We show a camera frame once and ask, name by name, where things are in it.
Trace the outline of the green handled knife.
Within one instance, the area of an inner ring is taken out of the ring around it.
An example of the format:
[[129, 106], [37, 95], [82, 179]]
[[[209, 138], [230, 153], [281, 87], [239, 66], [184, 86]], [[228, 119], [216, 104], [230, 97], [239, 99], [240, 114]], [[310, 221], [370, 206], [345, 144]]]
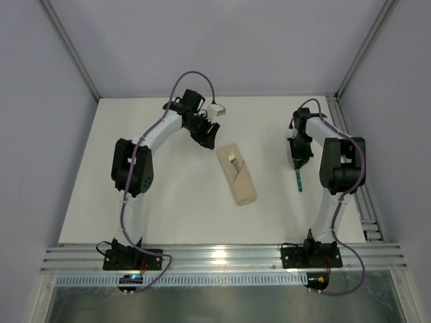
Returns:
[[294, 169], [295, 169], [295, 173], [296, 173], [296, 182], [297, 182], [297, 186], [298, 186], [298, 191], [302, 192], [303, 186], [302, 186], [302, 179], [301, 179], [301, 175], [300, 175], [300, 169], [303, 166], [303, 162], [301, 159], [295, 159], [293, 162], [294, 162]]

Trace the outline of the green handled fork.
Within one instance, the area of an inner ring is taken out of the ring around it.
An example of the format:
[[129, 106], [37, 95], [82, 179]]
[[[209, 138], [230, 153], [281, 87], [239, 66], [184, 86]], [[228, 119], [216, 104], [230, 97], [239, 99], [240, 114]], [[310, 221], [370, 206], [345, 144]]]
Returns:
[[228, 156], [229, 162], [232, 164], [236, 172], [239, 174], [242, 170], [242, 164], [238, 161], [238, 159], [236, 158], [236, 155], [232, 150], [229, 150], [227, 152], [227, 156]]

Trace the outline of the beige cloth napkin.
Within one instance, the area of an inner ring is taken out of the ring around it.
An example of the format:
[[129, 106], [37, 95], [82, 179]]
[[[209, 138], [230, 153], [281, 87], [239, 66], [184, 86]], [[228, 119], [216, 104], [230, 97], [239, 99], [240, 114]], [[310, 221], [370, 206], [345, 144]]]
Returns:
[[[238, 174], [228, 160], [227, 152], [232, 150], [238, 161], [242, 164], [242, 170]], [[232, 191], [232, 195], [237, 205], [249, 205], [256, 201], [257, 192], [255, 190], [248, 166], [236, 146], [236, 144], [227, 145], [216, 151], [220, 165], [226, 176], [226, 180]]]

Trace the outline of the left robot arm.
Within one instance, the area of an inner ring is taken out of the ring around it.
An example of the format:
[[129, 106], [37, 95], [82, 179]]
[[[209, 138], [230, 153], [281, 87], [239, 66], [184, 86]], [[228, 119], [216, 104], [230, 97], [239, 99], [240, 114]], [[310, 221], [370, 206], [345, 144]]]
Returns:
[[134, 139], [119, 139], [114, 148], [111, 178], [115, 188], [123, 192], [120, 210], [120, 230], [131, 249], [144, 255], [165, 257], [135, 244], [125, 225], [126, 206], [129, 199], [146, 193], [154, 179], [153, 154], [180, 129], [186, 129], [191, 138], [206, 149], [214, 149], [220, 125], [204, 109], [205, 98], [187, 89], [181, 98], [169, 99], [163, 115], [146, 131]]

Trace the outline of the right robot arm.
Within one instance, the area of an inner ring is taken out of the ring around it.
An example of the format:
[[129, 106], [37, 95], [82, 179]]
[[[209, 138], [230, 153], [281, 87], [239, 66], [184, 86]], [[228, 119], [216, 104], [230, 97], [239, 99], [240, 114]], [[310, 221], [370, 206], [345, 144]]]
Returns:
[[337, 230], [352, 195], [366, 179], [366, 142], [350, 137], [327, 122], [326, 116], [298, 108], [293, 113], [288, 138], [296, 176], [314, 156], [311, 143], [322, 148], [319, 181], [323, 197], [317, 219], [308, 230], [303, 244], [285, 244], [281, 261], [285, 269], [341, 268]]

